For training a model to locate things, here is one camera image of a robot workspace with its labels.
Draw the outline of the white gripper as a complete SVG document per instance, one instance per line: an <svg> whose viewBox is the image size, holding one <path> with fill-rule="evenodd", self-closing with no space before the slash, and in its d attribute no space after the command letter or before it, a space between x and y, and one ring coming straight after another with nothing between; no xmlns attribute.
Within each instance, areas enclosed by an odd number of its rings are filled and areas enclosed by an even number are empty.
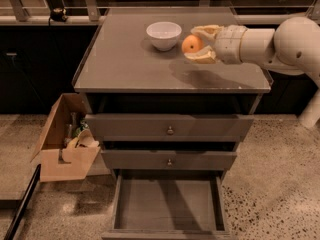
<svg viewBox="0 0 320 240"><path fill-rule="evenodd" d="M201 43L214 43L214 50L211 46L206 46L198 52L185 53L184 56L198 64L215 64L218 59L225 64L241 64L240 47L246 31L245 26L239 25L195 26L191 29L191 34Z"/></svg>

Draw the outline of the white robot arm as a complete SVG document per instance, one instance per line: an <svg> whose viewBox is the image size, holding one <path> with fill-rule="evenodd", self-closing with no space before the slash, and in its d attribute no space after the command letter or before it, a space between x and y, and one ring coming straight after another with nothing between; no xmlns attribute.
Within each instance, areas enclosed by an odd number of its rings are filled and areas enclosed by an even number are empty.
<svg viewBox="0 0 320 240"><path fill-rule="evenodd" d="M276 29L196 26L182 52L199 64L251 63L285 75L305 74L320 89L320 26L306 17L287 19Z"/></svg>

